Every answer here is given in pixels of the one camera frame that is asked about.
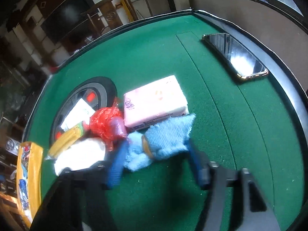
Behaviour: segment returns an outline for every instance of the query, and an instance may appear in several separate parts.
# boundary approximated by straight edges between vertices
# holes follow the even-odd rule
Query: wooden chair
[[[110,29],[115,29],[118,28],[120,26],[123,25],[123,23],[120,20],[120,17],[116,11],[116,8],[114,7],[114,5],[112,4],[113,0],[101,0],[100,2],[96,3],[94,6],[92,6],[92,8],[90,8],[89,10],[87,10],[86,12],[82,13],[82,15],[87,15],[89,20],[91,21],[94,29],[97,31],[97,33],[99,35],[102,35],[102,32],[99,32],[99,30],[96,28],[96,26],[94,25],[90,13],[95,11],[96,9],[99,9],[101,11],[101,13],[103,14],[104,18],[106,19]],[[135,21],[138,20],[136,11],[131,3],[130,0],[124,0],[124,2],[126,3],[132,17],[134,18]]]

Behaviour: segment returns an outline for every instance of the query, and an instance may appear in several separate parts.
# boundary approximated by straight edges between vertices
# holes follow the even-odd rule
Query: red object
[[[60,138],[60,136],[62,135],[62,133],[59,131],[57,134],[56,134],[56,140],[58,140]]]
[[[94,98],[96,97],[94,92],[91,92],[88,96],[87,96],[87,101],[88,102],[92,102],[94,100]]]
[[[114,141],[127,137],[124,124],[117,124],[121,121],[123,122],[123,114],[115,99],[112,107],[101,108],[90,117],[89,127],[94,134],[102,138],[109,150],[112,150]]]

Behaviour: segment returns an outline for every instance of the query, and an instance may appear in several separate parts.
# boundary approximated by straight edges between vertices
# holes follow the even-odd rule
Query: white object
[[[124,124],[132,130],[187,114],[187,100],[174,75],[124,94]]]
[[[80,141],[59,155],[54,164],[55,173],[59,176],[66,167],[73,171],[89,168],[95,162],[104,160],[105,153],[106,146],[100,138]]]
[[[89,124],[90,117],[94,113],[95,110],[91,108],[84,99],[81,98],[73,107],[73,109],[68,113],[67,117],[65,117],[63,123],[61,124],[61,128],[64,131],[67,131],[82,121],[85,121],[87,124]]]

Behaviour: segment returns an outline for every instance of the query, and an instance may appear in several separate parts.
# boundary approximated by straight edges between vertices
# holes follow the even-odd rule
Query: brown strap
[[[150,148],[149,148],[149,144],[147,142],[147,139],[145,138],[145,136],[143,135],[141,137],[141,140],[142,140],[142,147],[143,147],[143,151],[147,154],[147,156],[151,159],[154,159],[154,156],[153,154],[151,153],[150,151]]]

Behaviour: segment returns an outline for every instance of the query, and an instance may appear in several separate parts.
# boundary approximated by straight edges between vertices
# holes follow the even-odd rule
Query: gray wall
[[[202,9],[231,21],[273,50],[308,89],[308,35],[280,13],[250,0],[192,0]]]

